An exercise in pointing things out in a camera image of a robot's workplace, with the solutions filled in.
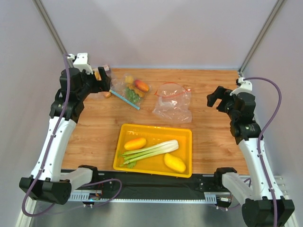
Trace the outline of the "fake orange-yellow mango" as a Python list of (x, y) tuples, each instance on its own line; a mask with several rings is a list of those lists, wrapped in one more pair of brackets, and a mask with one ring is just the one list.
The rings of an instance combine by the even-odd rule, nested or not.
[(132, 139), (124, 144), (124, 149), (126, 151), (133, 151), (143, 148), (147, 143), (146, 138), (136, 138)]

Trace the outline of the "fake green celery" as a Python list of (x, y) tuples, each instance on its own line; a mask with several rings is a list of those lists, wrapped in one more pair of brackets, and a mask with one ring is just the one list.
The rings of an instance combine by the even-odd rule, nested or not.
[(133, 151), (126, 151), (123, 154), (118, 154), (119, 157), (123, 158), (122, 163), (119, 167), (128, 166), (133, 168), (136, 162), (146, 158), (167, 154), (179, 149), (179, 143), (177, 140), (168, 140), (147, 148), (141, 148)]

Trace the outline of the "fake yellow lemon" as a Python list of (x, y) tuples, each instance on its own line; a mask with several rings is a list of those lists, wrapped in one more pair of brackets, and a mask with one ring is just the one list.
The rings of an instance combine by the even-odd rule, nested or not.
[(186, 170), (185, 163), (178, 157), (173, 156), (169, 153), (164, 155), (164, 164), (178, 173), (183, 173)]

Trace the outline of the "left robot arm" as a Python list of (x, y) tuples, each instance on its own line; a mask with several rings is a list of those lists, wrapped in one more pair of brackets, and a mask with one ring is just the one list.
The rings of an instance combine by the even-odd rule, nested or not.
[(89, 165), (80, 165), (66, 175), (61, 174), (67, 144), (84, 109), (84, 100), (91, 93), (110, 90), (107, 69), (98, 67), (97, 73), (99, 78), (77, 68), (61, 72), (61, 87), (51, 105), (49, 129), (40, 157), (30, 176), (19, 182), (24, 192), (31, 188), (31, 199), (64, 205), (72, 191), (98, 180), (98, 169)]

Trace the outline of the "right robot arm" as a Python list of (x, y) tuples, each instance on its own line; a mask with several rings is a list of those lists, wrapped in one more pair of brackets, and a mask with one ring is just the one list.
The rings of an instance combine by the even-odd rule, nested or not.
[(239, 202), (247, 226), (284, 226), (295, 207), (292, 200), (284, 197), (271, 172), (261, 128), (254, 120), (255, 97), (249, 92), (234, 93), (218, 86), (207, 95), (207, 106), (212, 107), (218, 99), (220, 103), (216, 109), (231, 120), (230, 131), (244, 155), (252, 185), (245, 184), (232, 167), (215, 171), (217, 184), (228, 189)]

